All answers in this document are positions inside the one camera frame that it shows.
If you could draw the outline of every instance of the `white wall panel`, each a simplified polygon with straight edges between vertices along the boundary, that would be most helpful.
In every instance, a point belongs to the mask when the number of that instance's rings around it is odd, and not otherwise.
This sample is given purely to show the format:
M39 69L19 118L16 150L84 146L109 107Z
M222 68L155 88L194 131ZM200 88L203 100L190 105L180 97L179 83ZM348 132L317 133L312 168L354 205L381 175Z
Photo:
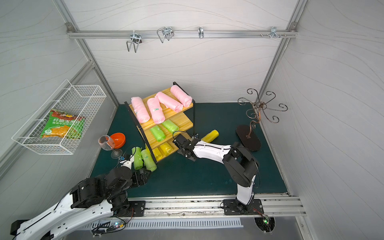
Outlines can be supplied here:
M0 1L0 160L13 134L86 62L51 0ZM81 83L101 85L94 72ZM86 177L113 111L107 97L74 155L21 154L0 180L0 239L11 240L13 221L35 217Z
M65 0L80 30L285 29L297 0Z
M260 88L280 40L143 40L137 53L123 39L87 43L118 100L147 97L176 81L198 103L234 102Z
M0 3L0 156L52 91L86 62L52 1Z
M319 240L384 236L383 12L310 0L267 88L288 111L266 135Z

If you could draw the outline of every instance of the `rolled plastic bag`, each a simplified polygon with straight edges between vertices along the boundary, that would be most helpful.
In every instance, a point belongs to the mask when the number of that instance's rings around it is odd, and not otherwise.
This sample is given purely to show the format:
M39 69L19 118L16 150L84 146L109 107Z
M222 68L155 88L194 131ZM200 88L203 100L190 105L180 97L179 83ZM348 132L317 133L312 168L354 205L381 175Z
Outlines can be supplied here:
M162 125L170 132L170 133L174 133L175 131L179 130L179 127L174 124L171 120L166 120L162 123Z
M135 170L139 170L143 167L143 160L141 156L141 147L132 148L133 166Z
M153 128L150 129L152 135L155 137L157 142L161 142L166 138L166 135L164 132L161 130L161 128L156 125Z
M163 158L163 154L161 154L159 148L152 149L153 155L155 155L156 161L159 161Z
M139 123L149 121L151 117L148 114L147 108L145 107L143 100L139 97L132 97L131 103L133 111L136 113L136 118L139 120Z
M143 151L141 151L141 155L144 159L144 165L146 169L150 170L151 172L155 171L157 169L157 166L155 161L153 161L151 153L147 149L144 149Z
M175 96L184 107L189 107L192 102L192 97L186 94L179 86L173 85L170 92Z
M159 98L159 102L164 104L167 108L172 109L173 111L179 113L183 110L183 104L179 103L175 99L171 98L163 92L158 92L156 97Z
M154 123L160 124L165 121L166 118L164 117L163 109L161 108L159 99L156 96L148 99L147 105Z
M169 143L165 142L164 144L160 145L161 151L163 151L165 156L169 156L172 152L173 148L169 145Z
M210 132L207 135L205 135L201 140L204 141L204 142L210 143L213 140L215 140L215 138L217 138L217 137L218 137L218 131L217 130L212 130L212 132Z

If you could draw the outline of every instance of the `white robotic arm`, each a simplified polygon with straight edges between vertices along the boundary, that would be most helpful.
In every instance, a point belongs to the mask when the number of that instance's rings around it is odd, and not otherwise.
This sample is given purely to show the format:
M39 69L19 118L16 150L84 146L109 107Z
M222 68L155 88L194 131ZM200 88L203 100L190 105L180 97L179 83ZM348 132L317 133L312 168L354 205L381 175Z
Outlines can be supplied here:
M258 162L248 149L239 143L231 146L207 143L195 137L188 140L181 134L173 142L179 148L178 153L188 159L207 158L224 164L237 183L236 199L245 206L251 204Z
M128 213L134 215L125 190L147 182L149 170L132 173L133 159L108 174L87 178L74 186L58 203L30 220L17 220L11 225L16 240L55 240L102 218ZM103 231L113 231L119 225Z

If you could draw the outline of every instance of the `green rolled bag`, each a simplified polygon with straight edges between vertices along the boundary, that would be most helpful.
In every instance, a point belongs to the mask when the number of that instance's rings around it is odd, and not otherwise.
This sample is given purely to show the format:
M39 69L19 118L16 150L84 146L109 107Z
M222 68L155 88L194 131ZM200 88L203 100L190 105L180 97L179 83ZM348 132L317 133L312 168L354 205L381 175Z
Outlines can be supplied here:
M179 127L169 119L164 121L162 125L172 134L179 130Z
M133 166L135 170L139 170L143 167L143 160L141 156L141 147L132 148Z
M156 163L153 161L151 153L148 151L148 149L141 151L141 156L143 157L146 169L150 170L151 172L157 169Z
M161 142L166 138L166 135L158 125L151 128L150 131L158 142Z

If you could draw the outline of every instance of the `black oval base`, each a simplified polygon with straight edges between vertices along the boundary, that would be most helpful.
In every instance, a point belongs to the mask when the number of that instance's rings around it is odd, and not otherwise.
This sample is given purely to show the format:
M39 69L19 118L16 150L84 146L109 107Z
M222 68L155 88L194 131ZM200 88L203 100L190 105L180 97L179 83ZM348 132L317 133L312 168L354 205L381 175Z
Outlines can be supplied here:
M252 131L250 138L247 138L249 133L249 126L240 125L236 128L236 133L239 136L244 147L248 148L251 151L257 151L262 147L262 143L257 138L256 134Z

